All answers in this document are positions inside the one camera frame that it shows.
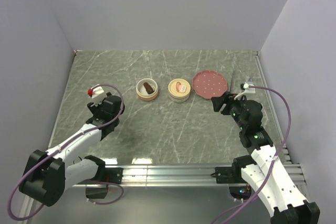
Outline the brown ridged food piece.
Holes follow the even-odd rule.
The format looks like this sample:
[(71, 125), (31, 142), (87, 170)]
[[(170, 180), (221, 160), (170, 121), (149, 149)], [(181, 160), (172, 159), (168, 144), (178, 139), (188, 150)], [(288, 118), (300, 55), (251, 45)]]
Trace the brown ridged food piece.
[(144, 86), (145, 91), (148, 95), (154, 93), (155, 90), (152, 88), (152, 86), (148, 82), (144, 82), (143, 86)]

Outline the cream lid with label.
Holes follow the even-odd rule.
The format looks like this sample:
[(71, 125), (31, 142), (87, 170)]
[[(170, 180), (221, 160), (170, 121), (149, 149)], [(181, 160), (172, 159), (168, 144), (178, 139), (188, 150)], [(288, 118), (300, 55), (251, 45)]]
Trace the cream lid with label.
[(168, 92), (175, 97), (182, 97), (190, 94), (191, 86), (185, 79), (173, 79), (168, 85)]

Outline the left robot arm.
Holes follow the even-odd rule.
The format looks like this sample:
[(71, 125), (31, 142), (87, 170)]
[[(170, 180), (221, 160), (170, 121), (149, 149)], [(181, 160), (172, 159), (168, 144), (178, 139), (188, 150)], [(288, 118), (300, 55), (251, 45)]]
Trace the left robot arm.
[(122, 169), (108, 169), (105, 161), (92, 155), (79, 162), (76, 159), (118, 126), (118, 117), (124, 111), (122, 99), (107, 93), (101, 103), (90, 102), (87, 107), (92, 117), (78, 132), (47, 151), (31, 153), (19, 183), (21, 193), (50, 207), (65, 190), (83, 181), (121, 183)]

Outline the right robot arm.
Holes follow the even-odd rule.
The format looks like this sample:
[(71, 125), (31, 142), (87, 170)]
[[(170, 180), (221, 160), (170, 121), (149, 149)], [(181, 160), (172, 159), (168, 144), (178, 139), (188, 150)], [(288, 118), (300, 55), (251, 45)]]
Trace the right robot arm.
[(278, 151), (261, 124), (262, 105), (245, 95), (225, 92), (212, 97), (215, 112), (230, 115), (240, 128), (239, 138), (248, 155), (234, 159), (229, 179), (247, 183), (254, 194), (238, 206), (224, 223), (231, 221), (247, 205), (259, 198), (267, 208), (271, 223), (318, 223), (320, 209), (309, 202), (294, 184), (278, 156)]

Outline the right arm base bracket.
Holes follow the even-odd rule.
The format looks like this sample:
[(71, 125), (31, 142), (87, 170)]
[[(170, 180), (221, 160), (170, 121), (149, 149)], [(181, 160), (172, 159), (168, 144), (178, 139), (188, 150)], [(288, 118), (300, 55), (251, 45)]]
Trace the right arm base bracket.
[(210, 174), (216, 179), (217, 184), (243, 184), (245, 181), (241, 177), (239, 168), (234, 167), (215, 167), (215, 171)]

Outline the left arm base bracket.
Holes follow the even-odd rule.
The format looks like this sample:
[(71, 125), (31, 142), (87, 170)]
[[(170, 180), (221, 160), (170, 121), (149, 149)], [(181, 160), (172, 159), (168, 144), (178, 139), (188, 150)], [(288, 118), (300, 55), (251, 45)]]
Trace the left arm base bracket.
[[(124, 195), (124, 188), (121, 186), (123, 177), (123, 168), (106, 168), (102, 176), (98, 179), (85, 180), (85, 196), (87, 201), (96, 204), (96, 205), (109, 205), (119, 201)], [(119, 196), (108, 202), (97, 202), (96, 199), (105, 199), (109, 192), (109, 187), (114, 186), (120, 189)]]

